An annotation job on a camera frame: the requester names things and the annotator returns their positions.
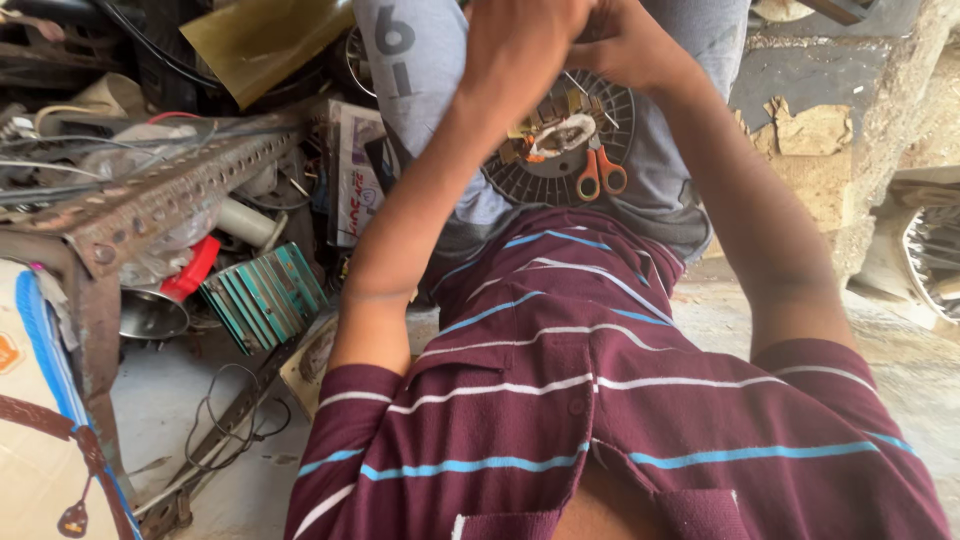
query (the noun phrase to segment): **brass sheet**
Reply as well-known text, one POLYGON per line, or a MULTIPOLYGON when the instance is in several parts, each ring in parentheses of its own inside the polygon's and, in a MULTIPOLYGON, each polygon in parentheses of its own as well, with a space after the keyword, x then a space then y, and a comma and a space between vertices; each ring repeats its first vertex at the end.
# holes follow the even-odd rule
POLYGON ((180 31, 245 109, 353 24, 352 0, 240 0, 180 31))

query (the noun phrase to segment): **scissors handle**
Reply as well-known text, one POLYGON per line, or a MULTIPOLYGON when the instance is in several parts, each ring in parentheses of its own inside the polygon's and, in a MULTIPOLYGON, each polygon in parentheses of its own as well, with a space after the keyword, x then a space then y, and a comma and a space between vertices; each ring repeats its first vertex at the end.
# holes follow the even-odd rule
POLYGON ((600 146, 597 154, 597 165, 600 168, 600 179, 604 191, 611 195, 619 195, 627 188, 627 171, 620 165, 615 165, 607 159, 607 149, 600 146))
POLYGON ((577 179, 577 196, 582 201, 592 201, 600 196, 600 180, 597 175, 597 153, 587 148, 587 167, 577 179))

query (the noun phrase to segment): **bolt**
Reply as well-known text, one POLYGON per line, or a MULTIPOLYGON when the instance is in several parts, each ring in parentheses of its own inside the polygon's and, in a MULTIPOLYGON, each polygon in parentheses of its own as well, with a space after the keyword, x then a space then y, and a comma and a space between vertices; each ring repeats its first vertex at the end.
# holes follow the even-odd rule
POLYGON ((93 244, 93 259, 100 264, 110 264, 117 258, 117 252, 104 244, 93 244))

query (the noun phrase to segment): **rusty metal bar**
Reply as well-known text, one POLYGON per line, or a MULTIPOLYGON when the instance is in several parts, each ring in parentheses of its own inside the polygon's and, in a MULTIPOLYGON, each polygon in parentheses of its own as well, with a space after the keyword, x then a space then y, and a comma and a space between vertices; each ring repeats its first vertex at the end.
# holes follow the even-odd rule
MULTIPOLYGON (((312 324, 308 325, 308 330, 301 332, 296 338, 279 345, 267 356, 267 359, 264 360, 259 369, 256 370, 256 379, 260 385, 261 395, 269 391, 270 385, 276 380, 279 374, 280 366, 297 350, 311 326, 312 324)), ((253 397, 254 386, 251 382, 240 392, 240 395, 233 400, 233 403, 227 407, 227 410, 217 422, 228 430, 231 429, 240 422, 253 407, 256 407, 257 403, 254 402, 253 397)), ((224 437, 225 435, 219 430, 211 429, 204 440, 194 449, 190 457, 193 458, 194 461, 199 462, 205 455, 210 453, 224 437)), ((185 463, 167 485, 173 484, 189 472, 190 469, 190 463, 185 463)), ((193 479, 188 480, 179 490, 174 491, 167 496, 165 500, 147 511, 146 515, 143 516, 143 520, 140 521, 140 533, 143 535, 144 540, 156 540, 171 530, 190 525, 193 521, 193 514, 189 511, 190 495, 198 485, 199 483, 193 479)))
POLYGON ((880 3, 880 0, 856 2, 854 0, 800 0, 801 4, 820 12, 842 25, 850 26, 863 21, 880 3))
POLYGON ((243 127, 245 131, 283 127, 294 131, 214 139, 136 178, 105 184, 99 192, 88 191, 35 214, 29 221, 0 229, 63 238, 94 279, 105 278, 295 148, 307 133, 308 122, 317 120, 320 104, 319 98, 314 99, 243 127))
POLYGON ((63 284, 80 348, 71 353, 77 390, 101 450, 128 499, 134 492, 124 472, 110 389, 120 348, 120 284, 116 276, 91 279, 70 246, 53 236, 0 230, 0 257, 40 262, 63 284))

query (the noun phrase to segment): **shirt button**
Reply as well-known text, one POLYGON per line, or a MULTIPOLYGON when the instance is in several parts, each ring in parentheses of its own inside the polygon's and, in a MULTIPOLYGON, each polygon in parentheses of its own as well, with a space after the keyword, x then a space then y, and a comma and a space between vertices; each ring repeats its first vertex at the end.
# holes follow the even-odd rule
POLYGON ((587 402, 580 398, 574 398, 570 400, 569 405, 566 406, 566 410, 574 416, 583 414, 584 411, 587 410, 587 402))

